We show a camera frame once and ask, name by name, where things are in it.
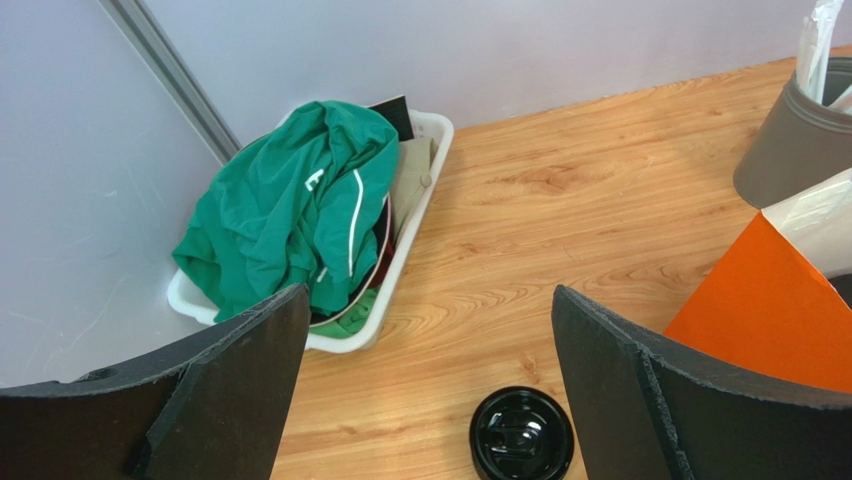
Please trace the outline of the orange paper bag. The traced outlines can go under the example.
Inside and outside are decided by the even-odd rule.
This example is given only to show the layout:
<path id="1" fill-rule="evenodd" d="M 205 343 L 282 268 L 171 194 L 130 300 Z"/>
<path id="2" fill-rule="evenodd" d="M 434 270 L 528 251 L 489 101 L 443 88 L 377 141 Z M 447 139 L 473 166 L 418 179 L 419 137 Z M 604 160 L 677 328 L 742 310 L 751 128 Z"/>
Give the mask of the orange paper bag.
<path id="1" fill-rule="evenodd" d="M 851 172 L 761 209 L 665 336 L 727 363 L 851 390 Z"/>

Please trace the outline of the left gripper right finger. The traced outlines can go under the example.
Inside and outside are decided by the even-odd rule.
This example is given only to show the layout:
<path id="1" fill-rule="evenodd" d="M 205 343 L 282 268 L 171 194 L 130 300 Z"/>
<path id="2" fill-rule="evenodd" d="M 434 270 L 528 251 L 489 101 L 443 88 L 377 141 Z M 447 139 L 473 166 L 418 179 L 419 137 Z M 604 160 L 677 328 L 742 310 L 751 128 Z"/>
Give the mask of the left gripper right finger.
<path id="1" fill-rule="evenodd" d="M 558 286 L 552 327 L 591 479 L 847 479 L 851 398 L 747 370 Z"/>

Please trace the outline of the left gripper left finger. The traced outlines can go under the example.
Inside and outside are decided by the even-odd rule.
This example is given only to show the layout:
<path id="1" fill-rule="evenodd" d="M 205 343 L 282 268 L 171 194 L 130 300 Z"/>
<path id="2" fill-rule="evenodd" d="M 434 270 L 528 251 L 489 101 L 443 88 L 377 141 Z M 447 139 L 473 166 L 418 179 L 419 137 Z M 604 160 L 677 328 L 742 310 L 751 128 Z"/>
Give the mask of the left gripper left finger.
<path id="1" fill-rule="evenodd" d="M 309 331 L 295 285 L 61 383 L 1 392 L 5 479 L 267 479 Z"/>

